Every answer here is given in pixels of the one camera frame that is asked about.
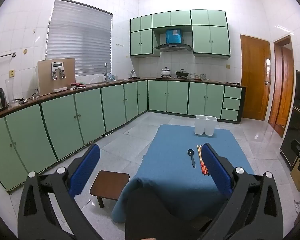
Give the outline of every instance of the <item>black spoon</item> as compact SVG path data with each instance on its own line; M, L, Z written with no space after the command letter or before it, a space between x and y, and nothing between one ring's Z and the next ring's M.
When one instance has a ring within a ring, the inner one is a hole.
M195 168L195 162L194 162L194 158L193 158L193 155L194 155L193 149L188 150L188 155L191 157L192 166Z

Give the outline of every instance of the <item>towel rack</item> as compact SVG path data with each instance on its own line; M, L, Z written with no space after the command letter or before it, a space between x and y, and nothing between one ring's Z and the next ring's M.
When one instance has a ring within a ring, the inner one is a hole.
M6 54L6 55L2 55L0 57L5 57L5 56L9 56L9 55L12 55L12 57L15 57L16 56L16 52L12 52L12 53L9 53L9 54Z

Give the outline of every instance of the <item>window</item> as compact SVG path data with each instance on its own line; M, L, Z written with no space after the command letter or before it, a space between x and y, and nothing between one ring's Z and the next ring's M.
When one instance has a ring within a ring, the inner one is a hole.
M55 0L48 28L47 59L75 58L75 75L111 70L112 14L68 0Z

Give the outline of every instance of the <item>countertop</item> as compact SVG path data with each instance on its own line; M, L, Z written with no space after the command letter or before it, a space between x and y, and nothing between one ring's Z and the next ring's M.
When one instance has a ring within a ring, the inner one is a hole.
M0 118L3 116L6 116L7 114L11 114L15 111L27 108L32 105L36 105L38 103L42 103L54 98L59 98L66 95L76 94L87 90L92 90L96 88L102 88L102 87L108 87L113 85L120 85L120 84L126 84L126 83L132 83L137 81L144 81L144 80L162 80L162 81L181 81L181 82L197 82L197 83L206 83L206 84L217 84L217 85L226 85L226 86L232 86L232 87L239 87L239 88L245 88L244 86L238 86L236 84L232 83L226 83L226 82L217 82L217 81L199 81L199 80L192 80L192 79L177 79L177 78L140 78L140 79L123 79L123 80L117 80L112 82L101 82L97 84L87 84L85 88L78 88L75 90L64 90L57 93L51 93L45 96L41 96L38 99L28 99L27 103L24 103L22 105L14 106L8 109L5 109L0 112Z

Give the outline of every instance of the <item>range hood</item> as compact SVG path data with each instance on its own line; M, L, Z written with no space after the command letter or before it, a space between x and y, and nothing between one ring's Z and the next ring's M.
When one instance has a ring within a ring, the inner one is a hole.
M167 51L178 51L178 50L189 50L191 51L192 48L187 45L181 43L182 41L182 34L181 30L167 30L166 31L166 44L159 45L155 47L161 52Z

